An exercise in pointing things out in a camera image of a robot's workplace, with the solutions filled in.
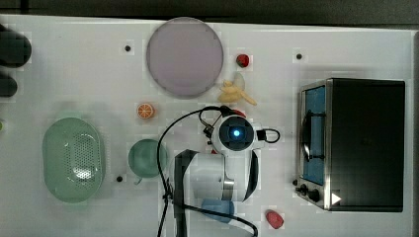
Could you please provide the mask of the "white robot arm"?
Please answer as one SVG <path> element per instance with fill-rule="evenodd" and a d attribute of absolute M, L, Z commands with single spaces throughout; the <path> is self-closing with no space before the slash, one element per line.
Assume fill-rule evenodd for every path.
<path fill-rule="evenodd" d="M 221 119 L 209 134 L 212 153 L 186 149 L 175 156 L 170 177 L 176 237 L 188 237 L 187 212 L 195 211 L 228 223 L 252 224 L 233 214 L 236 201 L 248 200 L 258 185 L 258 149 L 266 132 L 240 115 Z"/>

